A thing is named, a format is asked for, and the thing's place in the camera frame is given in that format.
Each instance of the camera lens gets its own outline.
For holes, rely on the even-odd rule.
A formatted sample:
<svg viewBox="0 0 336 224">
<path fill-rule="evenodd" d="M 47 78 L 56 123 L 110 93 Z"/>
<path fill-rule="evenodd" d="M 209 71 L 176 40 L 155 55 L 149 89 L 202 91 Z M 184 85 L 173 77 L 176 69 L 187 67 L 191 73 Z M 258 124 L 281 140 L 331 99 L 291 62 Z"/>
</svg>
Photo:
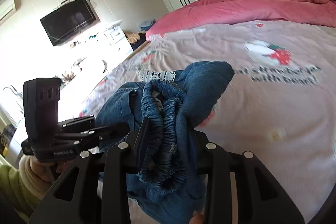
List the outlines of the camera lens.
<svg viewBox="0 0 336 224">
<path fill-rule="evenodd" d="M 53 88 L 49 88 L 48 89 L 48 98 L 49 99 L 53 98 L 53 93 L 54 93 Z"/>
</svg>

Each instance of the black metal bracket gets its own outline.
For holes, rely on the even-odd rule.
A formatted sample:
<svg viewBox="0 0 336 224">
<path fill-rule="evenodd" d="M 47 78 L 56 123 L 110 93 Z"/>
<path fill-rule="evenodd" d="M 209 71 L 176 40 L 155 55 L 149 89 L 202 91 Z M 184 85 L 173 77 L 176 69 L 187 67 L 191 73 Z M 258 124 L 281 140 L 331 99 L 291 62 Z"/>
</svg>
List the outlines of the black metal bracket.
<svg viewBox="0 0 336 224">
<path fill-rule="evenodd" d="M 130 224 L 126 174 L 140 171 L 150 130 L 145 118 L 139 131 L 130 132 L 125 142 L 108 152 L 82 151 L 53 184 L 30 223 Z M 252 152 L 229 153 L 209 143 L 204 133 L 190 133 L 198 150 L 198 173 L 208 174 L 204 223 L 231 224 L 230 173 L 236 177 L 239 223 L 304 223 L 290 197 Z M 100 172 L 104 172 L 102 200 L 96 195 Z"/>
</svg>

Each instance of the screw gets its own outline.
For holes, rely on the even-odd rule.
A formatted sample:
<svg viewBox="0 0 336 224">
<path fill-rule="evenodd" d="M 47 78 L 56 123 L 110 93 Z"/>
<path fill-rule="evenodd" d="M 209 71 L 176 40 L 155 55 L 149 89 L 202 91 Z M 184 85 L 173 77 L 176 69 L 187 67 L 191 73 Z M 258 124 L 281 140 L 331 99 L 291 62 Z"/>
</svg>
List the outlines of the screw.
<svg viewBox="0 0 336 224">
<path fill-rule="evenodd" d="M 125 148 L 128 147 L 128 143 L 126 143 L 126 142 L 119 143 L 119 144 L 118 144 L 118 147 L 119 147 L 120 149 L 125 149 Z"/>
<path fill-rule="evenodd" d="M 90 156 L 90 152 L 87 151 L 87 150 L 84 150 L 84 151 L 82 151 L 82 152 L 80 153 L 80 156 L 81 156 L 82 158 L 87 158 L 88 156 Z"/>
<path fill-rule="evenodd" d="M 246 151 L 244 152 L 244 157 L 248 158 L 248 159 L 252 159 L 253 158 L 253 153 L 251 151 Z"/>
<path fill-rule="evenodd" d="M 213 149 L 216 148 L 216 145 L 214 143 L 207 143 L 206 148 L 210 149 L 210 150 L 213 150 Z"/>
</svg>

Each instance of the white wall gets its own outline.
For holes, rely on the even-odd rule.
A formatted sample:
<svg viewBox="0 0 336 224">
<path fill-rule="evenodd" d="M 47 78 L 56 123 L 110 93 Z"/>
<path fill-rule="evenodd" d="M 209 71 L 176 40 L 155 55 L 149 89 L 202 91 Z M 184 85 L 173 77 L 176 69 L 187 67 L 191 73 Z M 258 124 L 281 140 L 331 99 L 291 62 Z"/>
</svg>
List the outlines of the white wall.
<svg viewBox="0 0 336 224">
<path fill-rule="evenodd" d="M 9 84 L 22 90 L 24 81 L 52 77 L 62 68 L 69 45 L 53 47 L 40 23 L 62 1 L 16 0 L 17 12 L 0 25 L 0 92 Z M 90 1 L 103 23 L 123 19 L 124 31 L 136 32 L 140 22 L 168 13 L 163 0 Z"/>
</svg>

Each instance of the denim jeans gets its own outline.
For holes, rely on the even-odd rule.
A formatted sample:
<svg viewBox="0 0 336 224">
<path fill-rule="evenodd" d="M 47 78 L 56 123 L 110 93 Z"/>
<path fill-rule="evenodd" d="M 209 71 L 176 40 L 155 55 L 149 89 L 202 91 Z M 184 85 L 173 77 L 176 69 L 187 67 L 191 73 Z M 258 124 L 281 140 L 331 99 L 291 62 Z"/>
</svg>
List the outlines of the denim jeans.
<svg viewBox="0 0 336 224">
<path fill-rule="evenodd" d="M 197 62 L 175 71 L 175 80 L 126 83 L 105 103 L 97 126 L 126 122 L 139 129 L 151 120 L 144 165 L 138 175 L 127 175 L 127 191 L 142 210 L 160 223 L 188 223 L 201 210 L 206 187 L 197 175 L 197 152 L 189 130 L 212 111 L 231 81 L 234 71 L 226 62 Z M 158 92 L 158 108 L 153 92 Z M 118 139 L 100 144 L 107 151 Z"/>
</svg>

